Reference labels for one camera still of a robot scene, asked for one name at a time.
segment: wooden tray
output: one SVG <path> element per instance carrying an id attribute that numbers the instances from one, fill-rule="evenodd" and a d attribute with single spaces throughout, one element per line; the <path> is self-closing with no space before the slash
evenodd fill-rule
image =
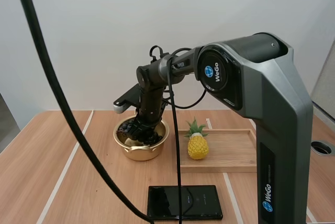
<path id="1" fill-rule="evenodd" d="M 256 172 L 256 137 L 251 129 L 208 129 L 205 137 L 209 152 L 203 160 L 188 156 L 188 130 L 180 130 L 182 173 L 251 173 Z"/>

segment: pineapple leaves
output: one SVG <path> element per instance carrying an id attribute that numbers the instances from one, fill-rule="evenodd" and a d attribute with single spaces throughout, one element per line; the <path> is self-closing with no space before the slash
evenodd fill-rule
<path id="1" fill-rule="evenodd" d="M 197 133 L 197 132 L 202 134 L 203 129 L 206 127 L 206 125 L 198 126 L 197 120 L 195 118 L 194 118 L 192 123 L 190 123 L 188 121 L 186 121 L 186 122 L 189 125 L 189 131 L 187 132 L 187 135 L 185 137 L 190 137 L 192 134 Z"/>

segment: blue logo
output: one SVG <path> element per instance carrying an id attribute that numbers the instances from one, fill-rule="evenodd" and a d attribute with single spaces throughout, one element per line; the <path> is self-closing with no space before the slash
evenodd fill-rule
<path id="1" fill-rule="evenodd" d="M 265 210 L 268 211 L 268 212 L 272 212 L 272 211 L 273 211 L 272 206 L 271 206 L 270 203 L 267 202 L 267 201 L 263 201 L 263 207 L 264 207 Z"/>
<path id="2" fill-rule="evenodd" d="M 205 74 L 207 77 L 212 77 L 213 76 L 213 69 L 209 65 L 205 67 Z"/>

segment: white stripe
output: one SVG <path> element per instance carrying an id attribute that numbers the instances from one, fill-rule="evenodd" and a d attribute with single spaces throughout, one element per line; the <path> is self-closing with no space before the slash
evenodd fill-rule
<path id="1" fill-rule="evenodd" d="M 87 130 L 88 126 L 90 125 L 92 116 L 93 116 L 93 110 L 91 111 L 91 114 L 90 114 L 90 116 L 88 117 L 88 120 L 87 120 L 87 122 L 86 122 L 86 125 L 85 125 L 85 127 L 84 127 L 84 129 L 83 129 L 83 131 L 82 131 L 83 134 L 86 133 L 86 130 Z M 44 206 L 44 209 L 43 209 L 43 211 L 42 211 L 42 213 L 41 213 L 41 215 L 40 215 L 40 218 L 38 218 L 36 224 L 42 224 L 42 223 L 43 223 L 44 218 L 46 217 L 46 215 L 47 215 L 47 213 L 48 213 L 48 211 L 49 211 L 49 208 L 50 208 L 50 206 L 51 206 L 51 204 L 52 204 L 52 202 L 53 202 L 53 199 L 55 198 L 56 193 L 58 192 L 58 189 L 59 189 L 59 187 L 61 186 L 61 184 L 62 184 L 62 182 L 63 182 L 63 179 L 64 179 L 64 177 L 65 177 L 65 175 L 66 175 L 66 173 L 67 173 L 67 171 L 68 171 L 68 169 L 69 169 L 69 167 L 70 167 L 70 164 L 71 164 L 71 162 L 72 162 L 72 160 L 73 160 L 73 157 L 74 157 L 74 155 L 75 155 L 75 153 L 76 153 L 78 147 L 79 147 L 79 143 L 77 142 L 77 143 L 75 144 L 75 146 L 74 146 L 74 148 L 73 148 L 73 150 L 72 150 L 72 152 L 71 152 L 71 154 L 70 154 L 70 156 L 69 156 L 69 159 L 68 159 L 68 161 L 66 162 L 65 167 L 64 167 L 64 169 L 63 169 L 61 175 L 59 176 L 58 181 L 57 181 L 57 183 L 55 184 L 54 189 L 52 190 L 51 195 L 50 195 L 50 197 L 49 197 L 49 199 L 48 199 L 46 205 Z"/>
<path id="2" fill-rule="evenodd" d="M 206 118 L 206 121 L 207 121 L 207 124 L 208 124 L 208 129 L 213 129 L 213 127 L 211 126 L 209 118 Z"/>
<path id="3" fill-rule="evenodd" d="M 254 129 L 256 130 L 256 124 L 252 119 L 249 119 L 250 123 L 252 124 L 252 126 L 254 127 Z"/>
<path id="4" fill-rule="evenodd" d="M 228 177 L 227 173 L 224 173 L 224 178 L 225 178 L 225 181 L 226 181 L 226 186 L 227 186 L 227 189 L 228 189 L 230 200 L 231 200 L 231 203 L 232 203 L 232 206 L 234 208 L 235 215 L 236 215 L 237 224 L 243 224 L 243 220 L 242 220 L 242 216 L 241 216 L 241 213 L 240 213 L 240 209 L 239 209 L 239 206 L 237 204 L 237 201 L 236 201 L 236 198 L 235 198 L 235 194 L 234 194 L 234 191 L 232 190 L 232 187 L 231 187 L 231 184 L 230 184 L 230 180 L 229 180 L 229 177 Z"/>
<path id="5" fill-rule="evenodd" d="M 311 222 L 317 222 L 314 215 L 312 214 L 312 212 L 309 210 L 309 208 L 307 207 L 307 216 L 310 219 Z"/>

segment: round hole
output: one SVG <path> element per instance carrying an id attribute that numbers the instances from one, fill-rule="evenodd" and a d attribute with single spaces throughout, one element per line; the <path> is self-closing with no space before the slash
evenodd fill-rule
<path id="1" fill-rule="evenodd" d="M 324 143 L 319 142 L 319 141 L 313 141 L 313 142 L 311 143 L 311 146 L 312 146 L 312 148 L 313 148 L 316 152 L 318 152 L 318 153 L 325 154 L 325 155 L 331 153 L 331 149 L 330 149 L 330 147 L 327 146 L 327 145 L 324 144 Z"/>

